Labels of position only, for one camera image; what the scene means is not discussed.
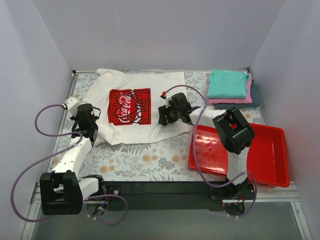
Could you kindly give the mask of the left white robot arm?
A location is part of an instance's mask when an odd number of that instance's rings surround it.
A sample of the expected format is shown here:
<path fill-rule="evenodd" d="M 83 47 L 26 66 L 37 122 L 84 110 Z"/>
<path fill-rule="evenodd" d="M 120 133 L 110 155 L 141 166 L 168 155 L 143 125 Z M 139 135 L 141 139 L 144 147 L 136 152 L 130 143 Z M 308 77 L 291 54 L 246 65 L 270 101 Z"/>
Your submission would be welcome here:
<path fill-rule="evenodd" d="M 90 103 L 80 104 L 71 116 L 70 149 L 49 173 L 40 177 L 42 213 L 45 216 L 77 215 L 81 212 L 84 200 L 93 197 L 101 200 L 106 196 L 106 187 L 101 175 L 79 177 L 80 167 L 87 154 L 95 145 L 98 136 L 96 121 L 99 110 Z"/>

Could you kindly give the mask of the white coca-cola t-shirt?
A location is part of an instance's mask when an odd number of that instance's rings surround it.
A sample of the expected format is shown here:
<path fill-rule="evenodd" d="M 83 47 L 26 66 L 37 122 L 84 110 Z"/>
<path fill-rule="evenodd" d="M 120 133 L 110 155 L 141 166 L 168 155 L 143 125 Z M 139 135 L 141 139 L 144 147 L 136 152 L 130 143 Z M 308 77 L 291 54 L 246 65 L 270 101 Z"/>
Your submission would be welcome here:
<path fill-rule="evenodd" d="M 167 126 L 158 123 L 158 108 L 166 102 L 164 91 L 186 93 L 184 72 L 125 74 L 99 68 L 98 78 L 83 98 L 101 110 L 96 145 L 150 144 L 188 133 L 181 120 Z"/>

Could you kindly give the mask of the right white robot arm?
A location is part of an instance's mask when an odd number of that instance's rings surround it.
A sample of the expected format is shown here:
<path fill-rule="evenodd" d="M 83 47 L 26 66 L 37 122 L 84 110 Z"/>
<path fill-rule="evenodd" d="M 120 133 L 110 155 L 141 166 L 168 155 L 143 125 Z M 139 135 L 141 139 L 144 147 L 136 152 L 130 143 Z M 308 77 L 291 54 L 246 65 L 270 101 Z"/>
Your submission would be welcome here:
<path fill-rule="evenodd" d="M 247 160 L 255 132 L 245 117 L 236 107 L 220 111 L 206 107 L 192 107 L 184 93 L 171 94 L 164 91 L 161 96 L 165 105 L 158 108 L 158 123 L 162 126 L 173 124 L 178 120 L 193 126 L 192 148 L 196 148 L 199 126 L 215 129 L 220 143 L 227 151 L 228 171 L 225 181 L 210 183 L 212 195 L 221 199 L 237 199 L 245 194 L 249 184 Z"/>

